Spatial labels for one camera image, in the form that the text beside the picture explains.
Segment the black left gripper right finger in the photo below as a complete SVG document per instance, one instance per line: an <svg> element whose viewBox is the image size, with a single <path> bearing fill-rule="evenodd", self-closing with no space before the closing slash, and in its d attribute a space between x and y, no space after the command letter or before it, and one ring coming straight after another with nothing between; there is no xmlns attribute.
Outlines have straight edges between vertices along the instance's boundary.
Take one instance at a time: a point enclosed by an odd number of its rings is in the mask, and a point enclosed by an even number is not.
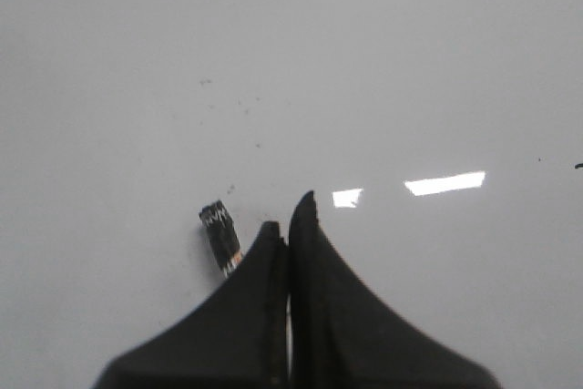
<svg viewBox="0 0 583 389"><path fill-rule="evenodd" d="M313 192L289 229L291 381L296 388L497 388L481 364L383 303L325 235Z"/></svg>

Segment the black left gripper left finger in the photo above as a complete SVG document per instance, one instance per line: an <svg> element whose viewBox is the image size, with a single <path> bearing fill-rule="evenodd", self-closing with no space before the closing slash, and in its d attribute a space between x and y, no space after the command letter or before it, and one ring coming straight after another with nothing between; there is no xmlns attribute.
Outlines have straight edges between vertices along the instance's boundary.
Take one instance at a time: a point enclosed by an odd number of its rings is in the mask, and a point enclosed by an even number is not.
<svg viewBox="0 0 583 389"><path fill-rule="evenodd" d="M285 388L288 247L266 221L233 274L202 305L113 360L97 388Z"/></svg>

